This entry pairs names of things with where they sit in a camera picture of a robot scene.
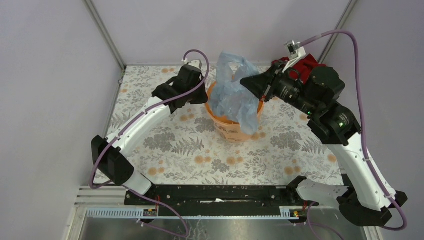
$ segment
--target patterned table surface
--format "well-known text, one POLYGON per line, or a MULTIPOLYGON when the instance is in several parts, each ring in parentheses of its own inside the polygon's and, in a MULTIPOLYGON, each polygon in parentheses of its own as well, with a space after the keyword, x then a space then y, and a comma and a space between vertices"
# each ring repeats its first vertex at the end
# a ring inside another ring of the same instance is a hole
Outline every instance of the patterned table surface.
MULTIPOLYGON (((261 72, 268 66, 258 67, 261 72)), ((129 66, 108 133, 116 131, 180 66, 129 66)), ((216 71, 206 81, 215 80, 216 71)), ((307 127, 307 116, 278 99, 264 106, 260 127, 249 141, 230 143, 214 129, 205 106, 187 104, 159 123, 128 160, 156 184, 287 185, 306 176, 342 184, 336 157, 307 127)), ((107 178, 97 172, 95 183, 107 178)))

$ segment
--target cable clip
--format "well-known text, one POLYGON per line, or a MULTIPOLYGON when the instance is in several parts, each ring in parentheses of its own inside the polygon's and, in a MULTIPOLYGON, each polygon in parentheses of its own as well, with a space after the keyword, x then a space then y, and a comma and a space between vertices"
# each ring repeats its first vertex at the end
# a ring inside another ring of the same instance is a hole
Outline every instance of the cable clip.
POLYGON ((393 194, 393 193, 390 193, 390 195, 384 195, 384 197, 386 198, 386 199, 392 199, 392 198, 394 198, 395 197, 395 195, 393 194))
POLYGON ((362 160, 364 162, 372 162, 372 161, 374 161, 374 159, 372 157, 370 157, 370 158, 363 158, 362 160))

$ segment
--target black bracket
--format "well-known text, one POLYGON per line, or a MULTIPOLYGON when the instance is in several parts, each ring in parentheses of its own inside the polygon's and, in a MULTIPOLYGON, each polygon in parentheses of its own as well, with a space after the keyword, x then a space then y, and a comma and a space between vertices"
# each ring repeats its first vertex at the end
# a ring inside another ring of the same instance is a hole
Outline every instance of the black bracket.
MULTIPOLYGON (((159 85, 151 94, 153 97, 168 100, 192 90, 201 82, 202 78, 202 71, 199 68, 186 64, 181 67, 177 76, 159 85)), ((184 107, 187 103, 195 105, 205 104, 207 102, 208 95, 206 94, 205 83, 203 83, 193 93, 168 102, 165 105, 169 106, 171 114, 173 114, 177 109, 184 107)))
MULTIPOLYGON (((300 198, 287 198, 285 186, 165 185, 152 186, 145 194, 173 207, 182 216, 279 216, 280 206, 302 206, 300 198)), ((151 206, 149 201, 127 192, 129 206, 151 206)), ((165 207, 160 216, 174 216, 165 207)))
MULTIPOLYGON (((101 136, 97 135, 91 141, 91 153, 93 164, 96 163, 102 151, 109 143, 101 136)), ((106 175, 116 186, 121 186, 126 183, 133 175, 134 167, 131 163, 120 153, 120 149, 110 146, 106 151, 98 169, 106 175)))
MULTIPOLYGON (((352 182, 346 174, 342 174, 343 182, 348 187, 348 191, 337 198, 340 213, 349 222, 358 227, 384 227, 392 218, 389 209, 394 208, 391 204, 388 208, 383 207, 381 211, 372 210, 362 206, 358 200, 358 195, 352 186, 352 182)), ((395 201, 402 207, 408 200, 407 195, 402 191, 396 191, 395 201)))

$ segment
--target plastic bag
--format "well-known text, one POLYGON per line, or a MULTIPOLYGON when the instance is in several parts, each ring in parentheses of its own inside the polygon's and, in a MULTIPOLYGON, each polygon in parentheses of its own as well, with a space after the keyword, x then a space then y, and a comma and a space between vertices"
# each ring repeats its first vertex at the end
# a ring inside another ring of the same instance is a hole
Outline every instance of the plastic bag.
POLYGON ((239 123, 241 131, 248 135, 256 133, 259 127, 259 99, 242 86, 240 80, 258 74, 258 68, 246 58, 223 51, 216 66, 216 85, 208 101, 213 114, 239 123), (230 63, 240 65, 235 74, 230 63))

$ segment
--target lavender wall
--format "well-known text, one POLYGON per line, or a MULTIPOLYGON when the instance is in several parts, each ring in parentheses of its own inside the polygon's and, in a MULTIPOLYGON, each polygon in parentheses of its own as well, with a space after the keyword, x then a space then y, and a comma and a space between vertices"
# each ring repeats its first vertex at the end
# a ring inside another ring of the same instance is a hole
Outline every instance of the lavender wall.
POLYGON ((0 239, 61 238, 119 76, 83 1, 1 1, 0 239))
MULTIPOLYGON (((189 49, 269 64, 283 44, 334 29, 349 0, 94 0, 128 65, 180 63, 189 49)), ((319 57, 325 42, 311 47, 319 57)))
MULTIPOLYGON (((409 227, 383 230, 385 240, 422 239, 424 136, 424 3, 421 0, 358 1, 345 28, 359 44, 360 77, 368 148, 381 172, 409 197, 409 227)), ((341 102, 358 117, 354 55, 339 36, 326 63, 346 82, 341 102)), ((389 226, 400 226, 396 211, 389 226)))

